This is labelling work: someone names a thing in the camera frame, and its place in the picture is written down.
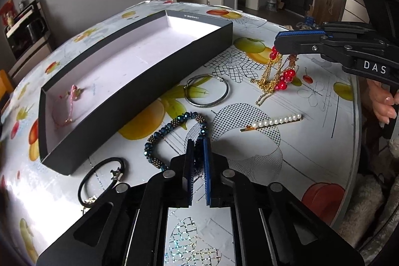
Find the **right hand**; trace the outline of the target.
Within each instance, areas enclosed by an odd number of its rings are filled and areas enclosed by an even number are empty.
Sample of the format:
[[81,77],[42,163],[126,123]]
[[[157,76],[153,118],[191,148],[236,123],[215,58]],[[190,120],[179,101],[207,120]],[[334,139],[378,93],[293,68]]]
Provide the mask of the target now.
[[367,84],[374,114],[380,122],[389,124],[390,119],[397,117],[397,112],[393,108],[393,105],[398,104],[398,93],[393,96],[382,87],[380,82],[372,79],[367,79]]

